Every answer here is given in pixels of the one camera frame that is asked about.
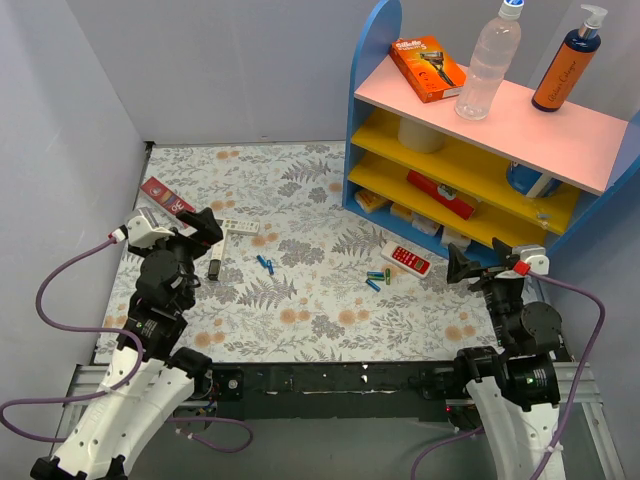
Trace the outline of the white red remote control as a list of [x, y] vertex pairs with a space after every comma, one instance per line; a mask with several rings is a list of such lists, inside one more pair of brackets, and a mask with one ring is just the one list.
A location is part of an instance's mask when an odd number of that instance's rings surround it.
[[411, 273], [419, 279], [424, 279], [431, 268], [431, 263], [425, 258], [395, 242], [387, 242], [381, 250], [381, 256], [393, 265], [407, 273]]

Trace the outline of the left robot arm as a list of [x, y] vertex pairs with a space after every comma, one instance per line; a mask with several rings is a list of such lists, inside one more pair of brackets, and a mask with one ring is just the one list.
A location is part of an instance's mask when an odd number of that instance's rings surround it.
[[210, 208], [185, 210], [177, 218], [191, 234], [161, 228], [143, 210], [114, 232], [142, 259], [127, 321], [97, 398], [52, 456], [35, 462], [32, 478], [125, 479], [171, 412], [211, 392], [210, 359], [175, 345], [200, 286], [194, 262], [224, 234]]

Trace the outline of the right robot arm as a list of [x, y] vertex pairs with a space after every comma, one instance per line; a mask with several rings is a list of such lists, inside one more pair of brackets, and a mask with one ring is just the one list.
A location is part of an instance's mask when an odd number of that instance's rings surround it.
[[547, 274], [550, 261], [539, 245], [492, 244], [500, 261], [492, 267], [448, 247], [448, 283], [471, 280], [498, 341], [458, 351], [453, 387], [476, 406], [498, 478], [563, 479], [562, 447], [552, 442], [561, 396], [551, 354], [561, 344], [561, 316], [547, 303], [522, 299], [526, 276]]

